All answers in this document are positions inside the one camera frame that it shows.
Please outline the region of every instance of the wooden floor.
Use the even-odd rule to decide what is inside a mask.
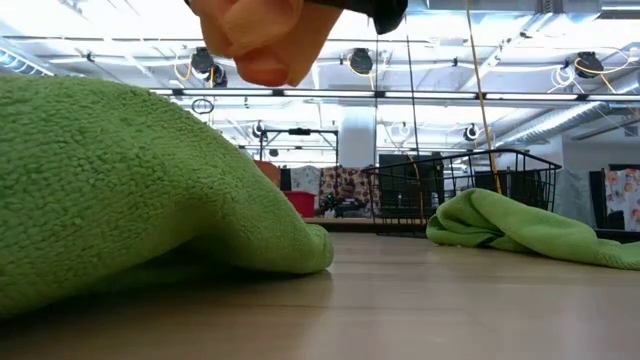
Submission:
[[[640,273],[423,239],[333,239],[327,273],[0,327],[0,359],[639,358]]]

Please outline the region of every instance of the red bin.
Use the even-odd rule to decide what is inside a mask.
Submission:
[[[284,194],[302,217],[313,217],[315,195],[305,191],[285,191]]]

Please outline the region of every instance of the wire rack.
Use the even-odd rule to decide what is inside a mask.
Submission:
[[[497,159],[495,174],[490,154]],[[498,149],[433,157],[363,170],[374,222],[426,224],[438,206],[471,188],[500,192],[553,211],[561,166],[528,153]]]

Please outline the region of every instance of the ceiling light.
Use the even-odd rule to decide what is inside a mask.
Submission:
[[[575,100],[577,94],[487,94],[487,100]]]
[[[589,95],[592,101],[640,101],[640,95]]]
[[[273,90],[253,89],[197,89],[184,90],[184,95],[194,96],[270,96]]]
[[[323,91],[323,90],[285,90],[285,96],[307,97],[361,97],[371,98],[373,91]]]
[[[602,6],[603,11],[640,11],[639,5],[615,5],[615,6]]]
[[[408,99],[412,97],[420,99],[475,99],[476,93],[387,91],[385,97]]]

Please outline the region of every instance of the green towel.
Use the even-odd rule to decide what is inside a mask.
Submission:
[[[491,247],[640,270],[640,243],[598,239],[581,222],[482,189],[467,190],[440,206],[429,221],[427,237],[442,245]]]
[[[0,318],[126,278],[179,245],[194,262],[249,270],[330,265],[324,229],[167,99],[78,77],[0,76],[0,94]]]

